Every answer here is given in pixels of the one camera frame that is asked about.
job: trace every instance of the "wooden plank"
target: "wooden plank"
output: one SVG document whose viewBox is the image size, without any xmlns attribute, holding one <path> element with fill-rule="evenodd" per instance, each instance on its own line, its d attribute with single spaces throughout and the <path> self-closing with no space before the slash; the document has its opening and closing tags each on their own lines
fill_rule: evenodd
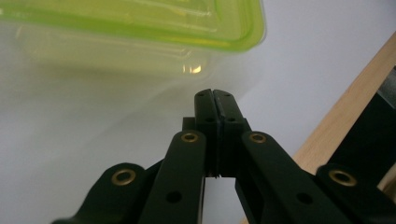
<svg viewBox="0 0 396 224">
<path fill-rule="evenodd" d="M 396 32 L 352 82 L 293 156 L 314 174 L 326 164 L 396 64 Z"/>
</svg>

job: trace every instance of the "white backdrop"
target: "white backdrop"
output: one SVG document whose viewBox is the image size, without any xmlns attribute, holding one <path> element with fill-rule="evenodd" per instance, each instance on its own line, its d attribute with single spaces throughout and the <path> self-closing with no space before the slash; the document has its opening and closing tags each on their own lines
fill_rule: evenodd
<svg viewBox="0 0 396 224">
<path fill-rule="evenodd" d="M 231 92 L 252 129 L 292 155 L 396 31 L 396 2 L 264 1 L 265 40 L 198 80 L 44 68 L 0 22 L 0 223 L 70 217 L 108 167 L 163 158 L 193 95 Z M 244 216 L 231 179 L 208 179 L 204 223 Z"/>
</svg>

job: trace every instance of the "screw hole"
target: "screw hole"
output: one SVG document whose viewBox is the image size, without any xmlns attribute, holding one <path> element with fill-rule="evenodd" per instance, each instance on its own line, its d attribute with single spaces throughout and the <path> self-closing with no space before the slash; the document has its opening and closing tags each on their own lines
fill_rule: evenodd
<svg viewBox="0 0 396 224">
<path fill-rule="evenodd" d="M 304 203 L 304 204 L 311 204 L 314 202 L 314 200 L 312 199 L 312 197 L 309 194 L 306 193 L 298 193 L 296 195 L 298 201 L 300 201 L 300 203 Z"/>
<path fill-rule="evenodd" d="M 195 133 L 185 133 L 181 136 L 181 140 L 188 143 L 196 142 L 198 140 L 198 135 Z"/>
<path fill-rule="evenodd" d="M 262 134 L 253 133 L 250 135 L 250 140 L 255 143 L 264 143 L 267 140 L 267 138 Z"/>
<path fill-rule="evenodd" d="M 342 170 L 331 170 L 329 176 L 334 182 L 346 187 L 354 187 L 358 184 L 355 177 Z"/>
<path fill-rule="evenodd" d="M 111 182 L 117 186 L 129 185 L 136 178 L 136 172 L 130 169 L 118 170 L 111 176 Z"/>
<path fill-rule="evenodd" d="M 179 191 L 172 191 L 166 195 L 166 201 L 169 203 L 178 203 L 181 201 L 181 193 Z"/>
</svg>

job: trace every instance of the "black mechanical part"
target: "black mechanical part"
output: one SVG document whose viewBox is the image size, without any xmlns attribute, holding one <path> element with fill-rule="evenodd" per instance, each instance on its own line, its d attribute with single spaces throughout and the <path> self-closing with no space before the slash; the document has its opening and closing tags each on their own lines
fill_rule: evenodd
<svg viewBox="0 0 396 224">
<path fill-rule="evenodd" d="M 373 181 L 334 165 L 313 177 L 270 135 L 250 130 L 230 93 L 212 90 L 195 95 L 195 118 L 183 119 L 163 161 L 108 169 L 76 215 L 54 223 L 201 223 L 205 177 L 219 175 L 235 177 L 250 224 L 396 223 L 395 204 Z"/>
<path fill-rule="evenodd" d="M 236 190 L 250 224 L 352 223 L 270 135 L 242 140 L 246 168 Z"/>
<path fill-rule="evenodd" d="M 205 136 L 193 130 L 174 136 L 139 224 L 201 223 L 205 145 Z"/>
<path fill-rule="evenodd" d="M 378 185 L 396 162 L 396 110 L 376 94 L 329 163 L 345 165 Z"/>
<path fill-rule="evenodd" d="M 354 223 L 396 223 L 393 201 L 352 169 L 327 164 L 318 169 L 316 180 Z"/>
<path fill-rule="evenodd" d="M 53 224 L 136 223 L 159 165 L 145 171 L 122 163 L 107 169 L 93 185 L 78 212 Z"/>
</svg>

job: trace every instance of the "black metal bracket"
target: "black metal bracket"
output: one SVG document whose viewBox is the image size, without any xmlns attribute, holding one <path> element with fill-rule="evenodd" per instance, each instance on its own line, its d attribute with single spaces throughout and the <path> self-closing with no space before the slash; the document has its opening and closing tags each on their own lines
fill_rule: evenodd
<svg viewBox="0 0 396 224">
<path fill-rule="evenodd" d="M 251 224 L 396 223 L 395 204 L 353 170 L 328 164 L 309 175 L 274 138 L 251 131 L 228 92 L 198 92 L 182 129 L 162 161 L 109 168 L 73 217 L 53 223 L 201 223 L 205 178 L 220 175 L 235 178 Z"/>
</svg>

